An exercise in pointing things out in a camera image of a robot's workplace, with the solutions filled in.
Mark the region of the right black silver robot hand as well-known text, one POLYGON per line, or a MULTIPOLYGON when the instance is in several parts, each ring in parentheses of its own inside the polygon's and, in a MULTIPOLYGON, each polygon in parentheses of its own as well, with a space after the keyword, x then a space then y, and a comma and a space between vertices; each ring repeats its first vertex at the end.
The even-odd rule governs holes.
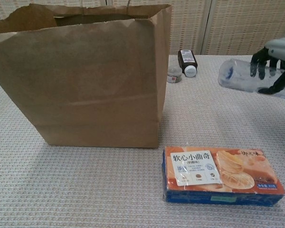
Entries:
POLYGON ((252 55, 250 61, 250 76, 255 77, 259 74, 259 78, 265 78, 265 67, 269 64, 269 73, 274 76, 277 71, 277 64, 283 71, 280 77, 270 87, 263 87, 258 90, 259 93, 265 95, 273 95, 285 89, 285 37, 277 38, 266 42, 264 47, 252 55))

